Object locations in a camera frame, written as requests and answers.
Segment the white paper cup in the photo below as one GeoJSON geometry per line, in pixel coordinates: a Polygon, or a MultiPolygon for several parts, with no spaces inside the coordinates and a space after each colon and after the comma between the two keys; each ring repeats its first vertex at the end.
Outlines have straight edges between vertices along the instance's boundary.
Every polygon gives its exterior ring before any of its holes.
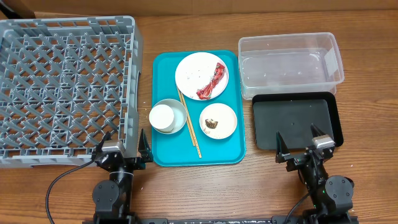
{"type": "Polygon", "coordinates": [[[169,133],[175,126],[173,109],[168,105],[156,105],[149,114],[149,121],[153,128],[163,133],[169,133]]]}

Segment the red snack wrapper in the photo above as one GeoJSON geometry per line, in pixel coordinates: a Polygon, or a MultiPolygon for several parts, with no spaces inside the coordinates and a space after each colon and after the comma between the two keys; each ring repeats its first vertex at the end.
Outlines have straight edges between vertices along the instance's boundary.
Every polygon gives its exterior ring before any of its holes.
{"type": "Polygon", "coordinates": [[[221,63],[216,64],[216,68],[213,74],[213,77],[209,84],[207,84],[202,89],[199,89],[196,94],[200,100],[209,100],[211,98],[211,93],[213,89],[217,86],[220,80],[223,78],[225,73],[225,66],[221,63]]]}

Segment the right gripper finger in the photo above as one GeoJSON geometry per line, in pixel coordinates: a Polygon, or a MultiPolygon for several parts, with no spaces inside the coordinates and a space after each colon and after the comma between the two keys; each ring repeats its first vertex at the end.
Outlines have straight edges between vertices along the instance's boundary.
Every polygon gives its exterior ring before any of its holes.
{"type": "Polygon", "coordinates": [[[316,125],[314,125],[313,123],[310,126],[311,132],[312,132],[312,136],[314,138],[320,137],[320,136],[324,136],[325,133],[319,129],[316,125]]]}
{"type": "Polygon", "coordinates": [[[280,132],[276,132],[277,151],[275,156],[276,163],[283,163],[290,159],[290,151],[287,148],[280,132]]]}

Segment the wooden chopstick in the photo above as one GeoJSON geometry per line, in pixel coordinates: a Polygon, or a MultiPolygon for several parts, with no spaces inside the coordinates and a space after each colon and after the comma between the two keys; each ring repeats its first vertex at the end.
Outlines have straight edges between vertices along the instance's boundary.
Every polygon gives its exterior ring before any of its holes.
{"type": "Polygon", "coordinates": [[[199,158],[201,159],[201,158],[202,158],[201,150],[200,150],[200,147],[199,147],[199,145],[198,145],[198,141],[197,141],[196,134],[195,134],[195,131],[194,131],[194,128],[193,128],[193,124],[192,124],[192,121],[191,121],[191,118],[190,118],[189,110],[188,110],[187,104],[186,104],[186,102],[185,102],[184,95],[181,93],[181,91],[179,90],[179,88],[177,89],[177,92],[178,92],[180,101],[181,101],[182,105],[184,106],[184,108],[185,108],[185,110],[186,110],[186,114],[187,114],[187,126],[188,126],[188,129],[189,129],[189,132],[190,132],[190,136],[191,136],[191,139],[192,139],[192,143],[193,143],[193,145],[196,147],[198,156],[199,156],[199,158]]]}
{"type": "Polygon", "coordinates": [[[187,108],[187,104],[185,102],[185,98],[184,98],[183,94],[181,93],[181,91],[179,90],[179,88],[177,89],[177,93],[179,95],[180,102],[184,106],[186,114],[187,114],[187,127],[188,127],[188,130],[189,130],[189,133],[190,133],[192,144],[196,147],[197,146],[197,140],[195,139],[195,133],[194,133],[194,130],[193,130],[193,126],[192,126],[192,122],[191,122],[191,119],[190,119],[190,115],[189,115],[189,111],[188,111],[188,108],[187,108]]]}

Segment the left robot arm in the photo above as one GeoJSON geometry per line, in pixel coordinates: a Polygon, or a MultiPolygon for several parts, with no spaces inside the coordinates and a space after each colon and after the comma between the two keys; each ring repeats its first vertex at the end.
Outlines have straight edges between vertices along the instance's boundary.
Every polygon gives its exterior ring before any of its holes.
{"type": "Polygon", "coordinates": [[[140,223],[138,216],[130,211],[133,172],[144,170],[146,163],[153,161],[145,131],[138,142],[138,157],[128,158],[123,143],[112,140],[106,133],[92,155],[96,165],[109,172],[109,179],[99,182],[93,189],[95,203],[94,223],[140,223]]]}

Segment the large white plate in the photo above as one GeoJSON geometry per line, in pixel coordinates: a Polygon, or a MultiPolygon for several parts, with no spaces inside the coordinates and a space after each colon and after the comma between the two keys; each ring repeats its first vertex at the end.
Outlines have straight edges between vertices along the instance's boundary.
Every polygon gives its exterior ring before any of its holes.
{"type": "Polygon", "coordinates": [[[222,94],[228,85],[229,71],[222,59],[208,52],[190,54],[178,64],[175,71],[177,88],[179,88],[184,96],[190,99],[204,101],[199,99],[196,92],[209,84],[217,63],[221,63],[225,66],[225,73],[211,93],[210,99],[216,98],[222,94]]]}

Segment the white bowl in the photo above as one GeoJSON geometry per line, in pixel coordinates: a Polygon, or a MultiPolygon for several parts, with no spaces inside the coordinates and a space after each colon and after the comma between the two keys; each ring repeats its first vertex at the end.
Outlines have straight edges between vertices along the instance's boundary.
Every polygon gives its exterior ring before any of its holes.
{"type": "Polygon", "coordinates": [[[174,126],[173,130],[171,130],[171,132],[169,132],[169,133],[163,133],[155,128],[154,129],[162,134],[174,134],[174,133],[180,131],[185,126],[185,123],[187,122],[187,114],[186,114],[185,108],[182,105],[182,103],[175,99],[164,99],[164,100],[160,100],[154,106],[161,105],[161,104],[168,105],[173,109],[174,115],[175,115],[175,119],[174,119],[175,126],[174,126]]]}

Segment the small pink bowl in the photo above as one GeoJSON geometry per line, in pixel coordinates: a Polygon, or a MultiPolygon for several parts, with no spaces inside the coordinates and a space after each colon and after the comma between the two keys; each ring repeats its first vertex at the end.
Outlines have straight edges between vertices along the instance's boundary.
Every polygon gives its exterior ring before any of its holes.
{"type": "Polygon", "coordinates": [[[213,103],[203,109],[200,114],[200,128],[212,139],[226,139],[230,137],[237,128],[238,120],[234,110],[226,104],[213,103]],[[213,119],[218,122],[215,129],[206,126],[205,120],[213,119]]]}

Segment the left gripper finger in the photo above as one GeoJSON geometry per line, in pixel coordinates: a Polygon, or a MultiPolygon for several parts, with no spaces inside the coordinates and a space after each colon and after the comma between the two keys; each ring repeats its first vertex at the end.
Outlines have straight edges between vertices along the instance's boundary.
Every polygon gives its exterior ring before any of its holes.
{"type": "Polygon", "coordinates": [[[141,129],[140,138],[139,138],[139,145],[138,145],[138,152],[141,155],[141,159],[143,162],[153,162],[153,153],[147,141],[146,133],[144,129],[141,129]]]}
{"type": "Polygon", "coordinates": [[[105,143],[106,141],[109,141],[109,140],[111,140],[111,133],[110,133],[110,132],[107,132],[107,133],[103,136],[102,140],[99,142],[99,144],[98,144],[98,150],[99,150],[99,151],[102,151],[102,147],[103,147],[104,143],[105,143]]]}

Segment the brown food scrap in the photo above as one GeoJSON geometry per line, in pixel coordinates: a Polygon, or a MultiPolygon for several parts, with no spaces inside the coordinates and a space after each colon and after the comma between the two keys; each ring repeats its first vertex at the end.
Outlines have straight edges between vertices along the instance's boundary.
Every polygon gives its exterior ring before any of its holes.
{"type": "Polygon", "coordinates": [[[210,129],[215,129],[218,125],[218,122],[213,119],[206,119],[205,124],[210,129]]]}

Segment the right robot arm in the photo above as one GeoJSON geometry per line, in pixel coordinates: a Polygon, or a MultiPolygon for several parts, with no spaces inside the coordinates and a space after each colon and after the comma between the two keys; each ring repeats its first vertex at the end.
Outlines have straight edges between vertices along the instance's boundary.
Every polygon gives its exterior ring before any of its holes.
{"type": "Polygon", "coordinates": [[[276,163],[285,163],[288,172],[297,171],[308,193],[284,217],[284,223],[357,223],[351,217],[354,182],[342,175],[329,176],[324,162],[333,157],[334,140],[314,124],[312,145],[305,152],[291,154],[282,135],[276,134],[276,163]]]}

